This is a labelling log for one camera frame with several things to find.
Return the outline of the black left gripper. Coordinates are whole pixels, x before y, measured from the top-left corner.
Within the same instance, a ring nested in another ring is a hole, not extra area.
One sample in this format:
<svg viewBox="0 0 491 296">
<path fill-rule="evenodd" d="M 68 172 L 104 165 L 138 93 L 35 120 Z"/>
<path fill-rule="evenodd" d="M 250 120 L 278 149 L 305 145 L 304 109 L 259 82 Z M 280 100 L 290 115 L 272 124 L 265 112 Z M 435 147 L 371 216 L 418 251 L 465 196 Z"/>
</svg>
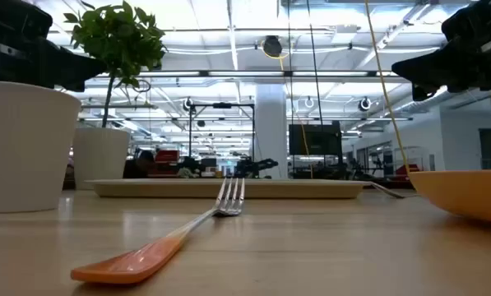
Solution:
<svg viewBox="0 0 491 296">
<path fill-rule="evenodd" d="M 48 41 L 52 24 L 33 4 L 0 0 L 0 81 L 83 92 L 86 80 L 105 72 L 100 60 Z"/>
</svg>

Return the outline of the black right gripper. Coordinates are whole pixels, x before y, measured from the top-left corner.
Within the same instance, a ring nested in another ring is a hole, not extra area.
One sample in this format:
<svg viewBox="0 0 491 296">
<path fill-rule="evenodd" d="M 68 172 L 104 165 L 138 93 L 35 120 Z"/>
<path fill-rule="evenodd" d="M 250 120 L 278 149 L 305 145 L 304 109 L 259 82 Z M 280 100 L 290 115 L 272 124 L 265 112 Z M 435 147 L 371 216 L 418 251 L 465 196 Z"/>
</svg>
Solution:
<svg viewBox="0 0 491 296">
<path fill-rule="evenodd" d="M 433 99 L 447 87 L 491 90 L 491 0 L 458 10 L 442 23 L 442 32 L 447 39 L 442 48 L 391 66 L 395 74 L 414 83 L 412 100 Z"/>
</svg>

